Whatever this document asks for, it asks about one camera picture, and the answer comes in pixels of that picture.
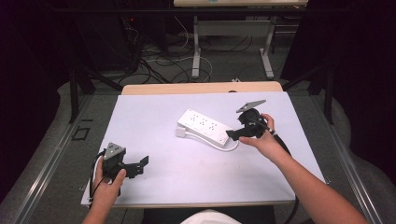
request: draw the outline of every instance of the hand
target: hand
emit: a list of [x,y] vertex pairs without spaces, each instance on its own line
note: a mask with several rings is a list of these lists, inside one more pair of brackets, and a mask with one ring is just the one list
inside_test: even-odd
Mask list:
[[[268,114],[262,114],[262,116],[267,120],[267,126],[270,129],[274,130],[274,119]],[[241,136],[239,138],[239,141],[243,144],[257,148],[263,156],[265,156],[272,162],[275,162],[277,158],[285,156],[285,154],[287,154],[282,146],[267,130],[264,132],[261,138],[248,138]]]
[[93,194],[92,209],[100,209],[103,212],[108,212],[118,197],[125,176],[126,171],[122,169],[114,181],[108,184],[110,178],[103,177],[103,157],[101,157],[97,164],[95,179],[93,181],[93,188],[96,188],[96,191]]

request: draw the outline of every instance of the white tabletop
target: white tabletop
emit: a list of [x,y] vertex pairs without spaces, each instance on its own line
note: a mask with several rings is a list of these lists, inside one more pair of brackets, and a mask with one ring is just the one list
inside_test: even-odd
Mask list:
[[175,0],[176,7],[302,6],[308,0]]
[[[324,180],[286,92],[121,95],[101,149],[126,147],[125,163],[149,156],[142,175],[125,179],[115,207],[182,207],[288,203],[294,193],[279,170],[256,148],[240,144],[222,152],[194,138],[175,135],[177,120],[193,109],[235,130],[235,111],[246,102],[271,114],[292,156]],[[231,139],[226,148],[232,147]],[[88,204],[88,189],[81,204]]]

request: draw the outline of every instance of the power strip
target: power strip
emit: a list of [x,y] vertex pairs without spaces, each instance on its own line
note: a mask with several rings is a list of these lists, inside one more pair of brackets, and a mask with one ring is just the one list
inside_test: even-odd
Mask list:
[[210,119],[194,110],[188,109],[177,121],[177,125],[187,132],[203,137],[217,147],[224,147],[229,139],[226,131],[232,128]]

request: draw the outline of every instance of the person's right arm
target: person's right arm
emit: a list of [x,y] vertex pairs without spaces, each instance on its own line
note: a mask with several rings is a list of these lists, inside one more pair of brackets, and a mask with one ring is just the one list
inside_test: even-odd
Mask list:
[[[274,120],[262,115],[274,129]],[[239,141],[257,148],[279,168],[315,223],[368,223],[344,197],[292,158],[268,131],[260,139],[240,137]]]

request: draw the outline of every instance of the person's right hand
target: person's right hand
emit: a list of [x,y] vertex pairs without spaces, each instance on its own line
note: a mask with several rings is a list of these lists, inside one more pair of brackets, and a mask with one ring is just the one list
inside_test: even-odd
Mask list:
[[[267,120],[267,126],[274,130],[274,119],[268,114],[262,114],[262,116]],[[275,162],[277,158],[287,154],[287,152],[268,131],[265,131],[261,138],[241,136],[239,141],[243,144],[257,148],[264,157],[268,158],[272,162]]]

